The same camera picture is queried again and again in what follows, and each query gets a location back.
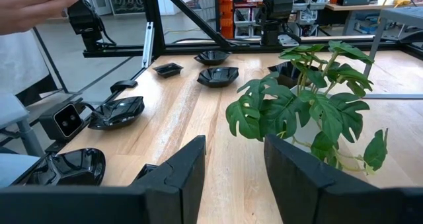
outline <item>black hexagonal bowl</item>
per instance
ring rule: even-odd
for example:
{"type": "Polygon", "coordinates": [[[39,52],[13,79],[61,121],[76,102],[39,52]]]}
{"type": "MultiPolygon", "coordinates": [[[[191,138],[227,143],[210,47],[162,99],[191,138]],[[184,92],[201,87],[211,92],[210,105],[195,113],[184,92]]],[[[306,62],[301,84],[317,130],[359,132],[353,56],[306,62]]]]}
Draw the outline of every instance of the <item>black hexagonal bowl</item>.
{"type": "Polygon", "coordinates": [[[221,51],[206,51],[198,54],[194,59],[204,65],[220,65],[229,55],[229,53],[221,51]]]}
{"type": "Polygon", "coordinates": [[[162,76],[163,78],[169,78],[173,75],[180,74],[180,71],[184,69],[182,66],[175,64],[175,63],[167,63],[165,65],[157,66],[153,68],[158,75],[162,76]]]}
{"type": "MultiPolygon", "coordinates": [[[[290,61],[280,63],[279,65],[267,67],[270,72],[278,72],[279,77],[277,78],[279,85],[285,85],[288,88],[292,88],[297,85],[300,70],[295,68],[290,61]]],[[[317,67],[312,66],[313,71],[317,71],[317,67]]]]}
{"type": "Polygon", "coordinates": [[[238,75],[236,67],[210,68],[200,72],[197,82],[210,88],[221,88],[230,85],[238,75]]]}

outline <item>potted plant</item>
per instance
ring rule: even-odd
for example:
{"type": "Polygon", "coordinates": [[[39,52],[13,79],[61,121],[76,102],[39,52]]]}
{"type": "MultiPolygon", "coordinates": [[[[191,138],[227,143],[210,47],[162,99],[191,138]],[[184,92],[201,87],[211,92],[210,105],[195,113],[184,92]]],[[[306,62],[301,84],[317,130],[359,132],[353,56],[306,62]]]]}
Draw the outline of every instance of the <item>potted plant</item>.
{"type": "Polygon", "coordinates": [[[385,160],[388,129],[375,133],[363,155],[350,156],[339,151],[341,134],[350,143],[360,138],[363,116],[357,111],[369,110],[368,104],[360,98],[366,89],[371,91],[373,83],[336,59],[345,56],[364,63],[373,63],[373,60],[351,45],[329,42],[332,57],[325,61],[316,56],[323,47],[298,46],[280,54],[280,59],[289,59],[301,72],[297,86],[291,90],[278,84],[275,79],[278,72],[250,80],[239,88],[238,93],[246,89],[245,93],[226,109],[229,129],[236,136],[238,124],[241,135],[259,141],[267,134],[276,134],[336,168],[372,174],[385,160]],[[310,69],[312,63],[318,65],[318,70],[310,69]],[[305,86],[306,80],[312,82],[309,87],[305,86]],[[342,83],[346,83],[352,93],[329,94],[342,83]],[[345,159],[355,159],[363,168],[349,167],[345,159]]]}

